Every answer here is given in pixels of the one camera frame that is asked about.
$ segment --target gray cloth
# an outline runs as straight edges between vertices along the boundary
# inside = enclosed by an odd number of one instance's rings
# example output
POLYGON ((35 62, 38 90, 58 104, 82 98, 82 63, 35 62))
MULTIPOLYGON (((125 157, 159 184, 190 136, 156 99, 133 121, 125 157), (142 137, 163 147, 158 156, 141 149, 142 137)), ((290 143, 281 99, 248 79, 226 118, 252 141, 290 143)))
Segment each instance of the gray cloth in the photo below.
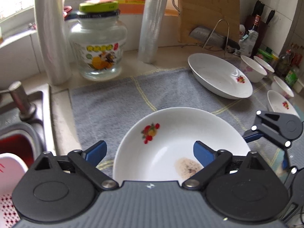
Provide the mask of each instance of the gray cloth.
MULTIPOLYGON (((270 84, 269 79, 263 79, 253 83, 250 98, 229 100, 204 88, 189 68, 183 68, 81 87, 72 91, 78 138, 83 150, 99 140, 106 141, 108 153, 99 169, 112 176, 113 159, 123 136, 153 110, 169 107, 202 109, 224 119, 243 134, 253 125, 256 111, 267 110, 270 84)), ((263 138, 249 143, 249 147, 259 151, 270 165, 277 167, 273 160, 277 147, 263 138)))

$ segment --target beige tile countertop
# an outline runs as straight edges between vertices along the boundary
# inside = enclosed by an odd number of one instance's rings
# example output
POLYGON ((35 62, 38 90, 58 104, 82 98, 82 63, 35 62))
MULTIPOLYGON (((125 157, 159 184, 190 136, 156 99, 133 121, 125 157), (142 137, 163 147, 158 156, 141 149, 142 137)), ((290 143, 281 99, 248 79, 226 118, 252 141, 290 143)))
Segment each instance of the beige tile countertop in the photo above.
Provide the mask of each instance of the beige tile countertop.
MULTIPOLYGON (((137 60, 137 51, 124 52, 121 62, 122 73, 116 79, 130 76, 138 76, 147 72, 161 71, 185 67, 188 65, 187 58, 194 53, 208 53, 223 58, 223 51, 213 52, 203 50, 199 46, 173 46, 158 49, 154 64, 145 64, 137 60)), ((239 59, 232 54, 226 54, 227 59, 239 59)), ((81 149, 71 107, 70 89, 91 85, 96 82, 84 79, 77 71, 76 65, 72 64, 72 77, 66 83, 59 86, 51 85, 51 101, 55 139, 57 141, 57 153, 66 155, 74 149, 81 149)), ((42 84, 48 83, 46 73, 35 75, 22 84, 27 93, 42 84)), ((304 99, 296 96, 296 103, 304 110, 304 99)))

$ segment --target kitchen sink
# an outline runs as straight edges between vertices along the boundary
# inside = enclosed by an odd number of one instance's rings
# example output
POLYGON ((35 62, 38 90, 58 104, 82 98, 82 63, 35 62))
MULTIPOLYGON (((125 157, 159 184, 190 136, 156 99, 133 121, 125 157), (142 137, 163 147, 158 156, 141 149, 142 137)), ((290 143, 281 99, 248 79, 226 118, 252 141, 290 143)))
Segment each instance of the kitchen sink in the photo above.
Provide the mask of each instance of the kitchen sink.
POLYGON ((27 120, 21 121, 20 110, 12 99, 0 103, 0 153, 16 154, 29 166, 41 152, 50 151, 56 155, 56 149, 49 84, 37 87, 27 96, 28 101, 36 106, 27 120))

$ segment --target brown food stain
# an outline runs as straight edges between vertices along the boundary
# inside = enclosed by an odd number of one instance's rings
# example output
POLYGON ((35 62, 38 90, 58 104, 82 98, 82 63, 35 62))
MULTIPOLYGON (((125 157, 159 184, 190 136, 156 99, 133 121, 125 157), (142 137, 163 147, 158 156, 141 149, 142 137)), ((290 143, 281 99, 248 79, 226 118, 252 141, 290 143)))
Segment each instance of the brown food stain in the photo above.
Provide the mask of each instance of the brown food stain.
POLYGON ((180 158, 177 160, 174 167, 178 175, 184 180, 192 177, 203 168, 201 164, 187 158, 180 158))

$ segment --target plastic wrap roll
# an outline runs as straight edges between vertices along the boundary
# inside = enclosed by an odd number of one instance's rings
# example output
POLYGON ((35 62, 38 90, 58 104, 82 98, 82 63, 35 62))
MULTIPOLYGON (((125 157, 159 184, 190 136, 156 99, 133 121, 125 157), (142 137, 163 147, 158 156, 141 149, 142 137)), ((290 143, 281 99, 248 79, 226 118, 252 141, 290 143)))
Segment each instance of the plastic wrap roll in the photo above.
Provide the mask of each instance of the plastic wrap roll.
POLYGON ((158 47, 158 35, 167 0, 146 0, 139 40, 138 59, 152 63, 158 47))
POLYGON ((45 71, 51 84, 60 85, 71 76, 62 0, 35 0, 35 20, 45 71))

